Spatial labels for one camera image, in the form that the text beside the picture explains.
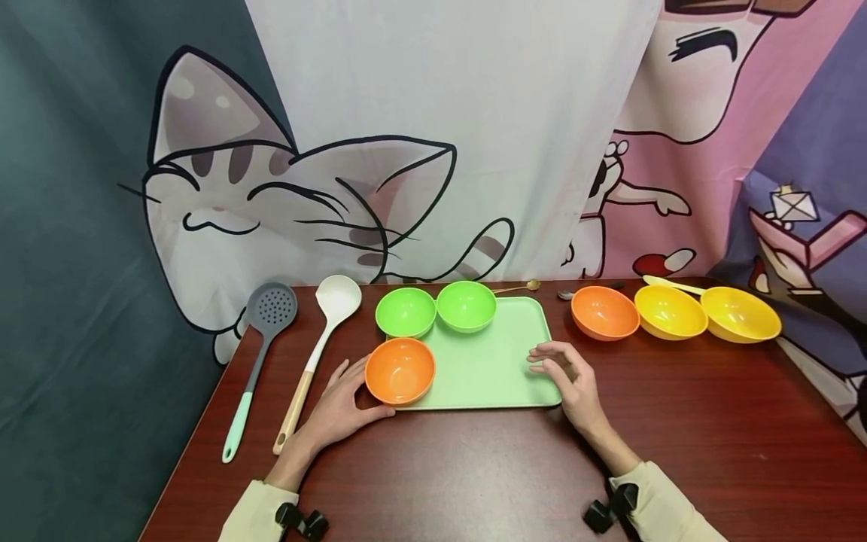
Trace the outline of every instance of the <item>gray slotted spoon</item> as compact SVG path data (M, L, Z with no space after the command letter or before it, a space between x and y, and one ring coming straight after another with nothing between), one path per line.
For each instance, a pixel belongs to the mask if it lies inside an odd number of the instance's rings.
M262 371L265 354L268 353L268 348L274 337L295 320L295 316L298 314L298 300L295 297L295 292L285 284L263 284L250 295L246 314L250 319L250 325L262 334L262 348L259 349L259 356L253 364L253 370L250 371L250 380L247 381L247 387L244 388L244 393L241 395L238 410L235 412L235 417L229 427L229 434L225 437L224 463L235 458L235 453L241 444L241 436L244 434L244 425L247 423L250 403L253 400L253 390L256 388L256 381Z

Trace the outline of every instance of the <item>brown tabletop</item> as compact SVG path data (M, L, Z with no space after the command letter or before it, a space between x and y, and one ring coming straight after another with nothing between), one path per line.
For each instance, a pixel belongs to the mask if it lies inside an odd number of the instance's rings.
M362 307L324 351L301 423L331 371L381 342L374 309L394 287L362 287ZM434 295L441 287L423 286ZM867 453L775 343L741 346L707 333L669 343L643 330L600 343L557 299L576 287L548 282L529 295L544 306L553 338L574 343L596 369L615 428L729 540L867 539ZM638 287L630 280L623 292ZM325 325L314 291L296 289L300 313L271 346L241 447L223 465L226 431L262 340L252 330L244 336L142 542L216 540L250 479L271 469L271 445ZM359 403L374 404L366 389ZM322 511L326 540L340 542L597 540L581 514L604 497L604 475L559 408L404 412L320 454L301 508ZM615 526L601 539L626 535Z

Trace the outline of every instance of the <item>green bowl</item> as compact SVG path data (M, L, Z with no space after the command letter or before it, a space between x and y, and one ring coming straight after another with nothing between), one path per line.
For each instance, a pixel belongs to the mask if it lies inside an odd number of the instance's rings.
M389 337L418 338L434 326L436 302L418 288L390 291L376 305L376 325Z
M497 298L484 284L462 280L442 289L436 309L448 327L460 333L475 333L493 320Z

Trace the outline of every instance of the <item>orange bowl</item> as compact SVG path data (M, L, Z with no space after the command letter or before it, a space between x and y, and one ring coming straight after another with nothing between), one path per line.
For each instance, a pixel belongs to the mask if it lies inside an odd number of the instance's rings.
M641 322L632 300L604 286L578 290L571 308L575 325L597 341L619 341L635 333Z
M409 337L380 344L364 367L370 393L392 406L418 401L434 383L434 375L434 354L422 341Z

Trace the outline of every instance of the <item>cat tail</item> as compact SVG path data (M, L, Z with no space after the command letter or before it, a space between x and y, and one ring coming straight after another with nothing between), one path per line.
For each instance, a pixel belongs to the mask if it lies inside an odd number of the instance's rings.
M515 225L507 219L496 219L473 239L460 259L448 271L435 278L406 277L386 273L391 284L415 284L453 282L457 280L482 280L505 259L515 239Z

